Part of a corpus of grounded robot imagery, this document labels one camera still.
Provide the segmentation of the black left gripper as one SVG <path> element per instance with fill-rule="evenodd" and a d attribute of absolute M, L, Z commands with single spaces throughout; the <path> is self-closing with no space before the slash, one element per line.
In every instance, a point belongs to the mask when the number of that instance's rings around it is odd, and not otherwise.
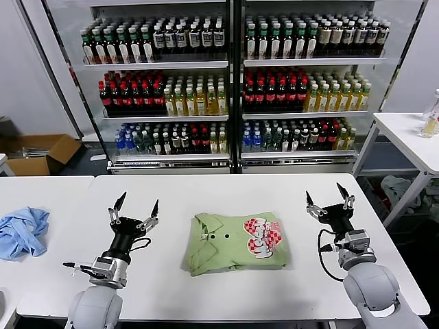
<path fill-rule="evenodd" d="M 108 209 L 110 228 L 115 233 L 115 236 L 110 244 L 110 248 L 102 253 L 102 257 L 131 261 L 130 251 L 134 241 L 145 236 L 146 232 L 149 232 L 158 224 L 158 199 L 154 204 L 151 215 L 144 221 L 129 217 L 119 218 L 119 211 L 123 206 L 126 195 L 127 192 L 125 191 L 122 196 L 116 200 L 114 206 Z"/>

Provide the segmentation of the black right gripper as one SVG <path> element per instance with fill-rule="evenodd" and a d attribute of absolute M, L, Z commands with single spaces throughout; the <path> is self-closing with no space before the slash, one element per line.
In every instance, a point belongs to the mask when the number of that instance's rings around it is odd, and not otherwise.
<path fill-rule="evenodd" d="M 350 220 L 353 216 L 355 196 L 351 195 L 340 183 L 336 184 L 344 199 L 344 205 L 335 204 L 321 208 L 314 204 L 309 192 L 306 191 L 306 211 L 320 223 L 329 225 L 335 234 L 335 240 L 342 240 L 347 232 L 354 230 Z"/>

